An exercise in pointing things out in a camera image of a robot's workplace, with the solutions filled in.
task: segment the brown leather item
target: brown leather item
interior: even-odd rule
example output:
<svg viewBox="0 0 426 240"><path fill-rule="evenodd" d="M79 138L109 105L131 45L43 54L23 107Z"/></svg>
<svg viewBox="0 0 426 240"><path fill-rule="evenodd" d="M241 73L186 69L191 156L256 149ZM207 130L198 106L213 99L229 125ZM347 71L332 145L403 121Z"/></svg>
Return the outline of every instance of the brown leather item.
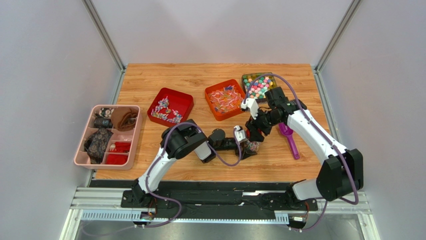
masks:
<svg viewBox="0 0 426 240"><path fill-rule="evenodd" d="M130 107L118 107L111 114L111 122L120 132L130 131L136 125L138 111Z"/></svg>

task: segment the white wall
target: white wall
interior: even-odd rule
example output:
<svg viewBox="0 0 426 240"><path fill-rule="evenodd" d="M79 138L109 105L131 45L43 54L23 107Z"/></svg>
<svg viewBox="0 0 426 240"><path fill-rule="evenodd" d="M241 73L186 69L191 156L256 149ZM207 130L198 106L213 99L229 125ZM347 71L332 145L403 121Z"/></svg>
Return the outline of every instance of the white wall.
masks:
<svg viewBox="0 0 426 240"><path fill-rule="evenodd" d="M93 0L128 63L316 64L351 0Z"/></svg>
<svg viewBox="0 0 426 240"><path fill-rule="evenodd" d="M425 239L426 2L366 0L322 72L381 238Z"/></svg>
<svg viewBox="0 0 426 240"><path fill-rule="evenodd" d="M80 0L0 1L0 239L58 239L92 106L119 79Z"/></svg>

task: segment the pink compartment box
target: pink compartment box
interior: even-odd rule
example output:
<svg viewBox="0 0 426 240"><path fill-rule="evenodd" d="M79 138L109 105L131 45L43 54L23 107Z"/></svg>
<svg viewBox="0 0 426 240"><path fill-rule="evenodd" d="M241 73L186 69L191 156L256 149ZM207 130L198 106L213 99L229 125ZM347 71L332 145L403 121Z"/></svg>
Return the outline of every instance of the pink compartment box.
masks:
<svg viewBox="0 0 426 240"><path fill-rule="evenodd" d="M95 113L98 112L101 108L132 108L137 110L136 125L132 130L129 131L118 131L117 129L107 128L113 134L109 139L108 146L106 147L105 154L103 156L103 161L101 164L91 164L90 158L87 152L85 151L85 141L87 138L98 131L98 128L95 128ZM142 126L142 113L141 108L137 105L96 105L90 113L89 119L86 124L83 136L81 137L80 144L78 145L77 152L75 153L74 163L78 166L83 166L87 169L110 169L110 170L129 170L133 167L133 162L135 161L136 148L138 147L139 134L141 133ZM128 142L130 144L130 151L127 153L117 153L110 152L110 146L116 142ZM114 155L126 155L128 156L126 163L122 165L115 164L105 164L107 157L110 154Z"/></svg>

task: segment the purple shovel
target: purple shovel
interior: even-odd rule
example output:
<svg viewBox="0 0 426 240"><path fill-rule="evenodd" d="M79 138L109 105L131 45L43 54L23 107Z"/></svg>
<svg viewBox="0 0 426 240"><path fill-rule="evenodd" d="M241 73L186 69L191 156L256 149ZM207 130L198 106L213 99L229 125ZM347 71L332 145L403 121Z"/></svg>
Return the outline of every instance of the purple shovel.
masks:
<svg viewBox="0 0 426 240"><path fill-rule="evenodd" d="M296 143L293 140L293 130L282 122L278 124L278 127L281 134L287 138L294 159L300 159L301 157L299 156L298 148L296 147Z"/></svg>

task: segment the wooden tabletop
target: wooden tabletop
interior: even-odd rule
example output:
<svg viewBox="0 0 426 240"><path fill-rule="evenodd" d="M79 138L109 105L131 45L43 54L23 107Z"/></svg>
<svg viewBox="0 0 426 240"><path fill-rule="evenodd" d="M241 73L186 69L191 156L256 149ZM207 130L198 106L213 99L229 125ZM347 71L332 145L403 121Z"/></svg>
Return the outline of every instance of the wooden tabletop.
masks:
<svg viewBox="0 0 426 240"><path fill-rule="evenodd" d="M126 70L117 104L138 105L142 110L142 128L133 168L130 170L98 170L96 179L134 180L147 170L156 156L161 134L166 126L151 122L147 110L161 88L167 87L190 94L194 107L188 119L193 119L209 136L217 127L232 136L235 125L244 126L248 112L216 121L206 102L204 90L214 84L236 79L243 74L272 72L290 82L297 96L310 110L316 121L329 131L320 95L308 64L129 64ZM285 83L276 79L289 99L294 99ZM320 164L313 151L297 134L294 141L300 154L295 160L289 144L275 126L260 145L258 154L229 167L215 158L202 163L195 153L178 160L164 176L175 181L241 181L241 182L294 182L316 178ZM228 163L235 163L234 151L220 151Z"/></svg>

